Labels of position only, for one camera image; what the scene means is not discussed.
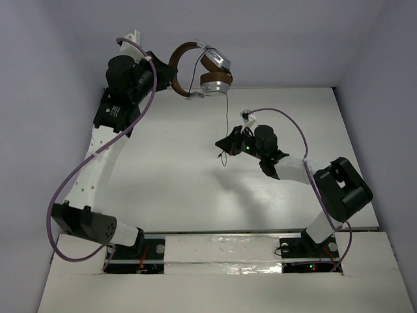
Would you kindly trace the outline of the brown silver headphones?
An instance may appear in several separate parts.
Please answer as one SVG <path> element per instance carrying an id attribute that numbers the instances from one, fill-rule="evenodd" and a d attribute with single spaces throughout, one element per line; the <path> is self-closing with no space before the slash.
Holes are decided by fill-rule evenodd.
<path id="1" fill-rule="evenodd" d="M 189 41 L 178 46 L 171 54 L 168 65 L 178 72 L 178 65 L 181 57 L 190 50 L 200 49 L 203 52 L 199 56 L 196 64 L 201 65 L 207 70 L 200 76 L 200 91 L 186 91 L 178 81 L 177 74 L 174 75 L 171 87 L 178 95 L 186 98 L 204 98 L 214 95 L 226 95 L 232 85 L 233 75 L 231 73 L 230 60 L 218 49 L 206 44 L 203 41 Z"/>

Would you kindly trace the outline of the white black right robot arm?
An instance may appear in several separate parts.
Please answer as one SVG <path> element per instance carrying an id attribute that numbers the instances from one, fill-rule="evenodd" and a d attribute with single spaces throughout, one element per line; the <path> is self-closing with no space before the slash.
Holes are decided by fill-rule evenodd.
<path id="1" fill-rule="evenodd" d="M 318 255 L 324 242 L 373 200 L 371 189 L 347 158 L 322 165 L 291 156 L 279 149 L 270 126 L 260 125 L 254 131 L 237 126 L 215 146 L 229 156 L 246 153 L 258 159 L 268 177 L 312 187 L 322 211 L 302 232 L 300 246 L 308 256 Z"/>

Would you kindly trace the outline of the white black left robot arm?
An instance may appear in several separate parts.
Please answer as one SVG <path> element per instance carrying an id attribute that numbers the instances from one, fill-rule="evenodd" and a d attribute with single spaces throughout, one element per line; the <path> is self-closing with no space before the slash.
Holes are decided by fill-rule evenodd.
<path id="1" fill-rule="evenodd" d="M 152 99 L 153 91 L 167 89 L 176 69 L 159 60 L 135 61 L 127 55 L 108 62 L 108 86 L 93 120 L 92 138 L 85 156 L 87 164 L 62 204 L 51 210 L 52 219 L 66 233 L 100 245 L 122 245 L 130 257 L 145 249 L 143 232 L 103 212 L 104 194 L 121 150 L 132 135 L 135 121 L 144 111 L 139 103 Z"/>

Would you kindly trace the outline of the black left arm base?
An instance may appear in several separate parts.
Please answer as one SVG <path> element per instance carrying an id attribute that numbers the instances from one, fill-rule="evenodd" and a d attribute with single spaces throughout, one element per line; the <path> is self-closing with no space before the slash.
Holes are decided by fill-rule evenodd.
<path id="1" fill-rule="evenodd" d="M 133 246 L 115 245 L 115 251 L 108 249 L 104 261 L 104 272 L 107 274 L 164 274 L 165 237 L 147 235 L 139 231 Z"/>

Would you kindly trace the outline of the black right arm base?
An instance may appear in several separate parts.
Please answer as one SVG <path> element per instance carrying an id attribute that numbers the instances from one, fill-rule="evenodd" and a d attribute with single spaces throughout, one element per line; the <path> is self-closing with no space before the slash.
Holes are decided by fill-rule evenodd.
<path id="1" fill-rule="evenodd" d="M 284 273 L 342 273 L 339 251 L 334 235 L 316 243 L 306 230 L 299 237 L 279 239 L 274 254 L 284 261 Z"/>

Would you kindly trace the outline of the white front board with tape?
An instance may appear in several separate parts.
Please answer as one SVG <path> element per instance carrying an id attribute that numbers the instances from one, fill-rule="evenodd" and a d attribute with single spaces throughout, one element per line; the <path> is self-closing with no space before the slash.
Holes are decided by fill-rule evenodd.
<path id="1" fill-rule="evenodd" d="M 40 312 L 412 312 L 388 238 L 358 233 L 343 274 L 107 275 L 54 258 Z"/>

